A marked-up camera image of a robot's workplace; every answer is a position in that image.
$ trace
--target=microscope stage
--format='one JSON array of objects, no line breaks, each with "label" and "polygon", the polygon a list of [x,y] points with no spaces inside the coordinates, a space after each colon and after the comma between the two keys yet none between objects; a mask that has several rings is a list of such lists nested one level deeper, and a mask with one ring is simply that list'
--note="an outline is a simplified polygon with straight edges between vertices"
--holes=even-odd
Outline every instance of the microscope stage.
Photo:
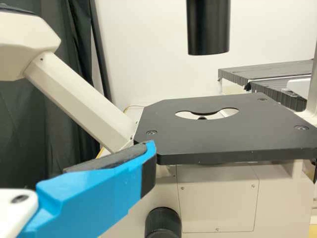
[{"label": "microscope stage", "polygon": [[317,155],[317,129],[262,93],[152,104],[144,108],[134,137],[135,143],[148,140],[155,141],[161,165],[283,161]]}]

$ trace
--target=dark fabric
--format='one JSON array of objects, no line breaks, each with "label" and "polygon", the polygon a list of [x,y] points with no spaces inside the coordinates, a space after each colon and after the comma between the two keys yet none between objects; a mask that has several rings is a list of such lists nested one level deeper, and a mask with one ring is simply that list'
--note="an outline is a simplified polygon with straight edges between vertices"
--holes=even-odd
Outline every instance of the dark fabric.
[{"label": "dark fabric", "polygon": [[[41,16],[59,35],[56,55],[91,77],[88,0],[2,0]],[[0,82],[0,187],[29,187],[92,159],[99,144],[26,79]]]}]

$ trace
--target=screw hole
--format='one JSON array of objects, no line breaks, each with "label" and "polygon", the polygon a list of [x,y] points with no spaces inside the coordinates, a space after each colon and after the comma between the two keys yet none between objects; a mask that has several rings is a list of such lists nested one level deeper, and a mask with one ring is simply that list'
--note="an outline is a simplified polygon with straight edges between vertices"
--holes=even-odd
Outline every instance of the screw hole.
[{"label": "screw hole", "polygon": [[309,130],[308,126],[305,125],[296,125],[294,126],[297,130]]},{"label": "screw hole", "polygon": [[16,196],[14,199],[12,199],[11,203],[20,203],[25,201],[28,198],[29,198],[28,195],[19,195],[19,196]]},{"label": "screw hole", "polygon": [[147,135],[155,135],[157,134],[157,131],[156,130],[149,130],[147,131]]}]

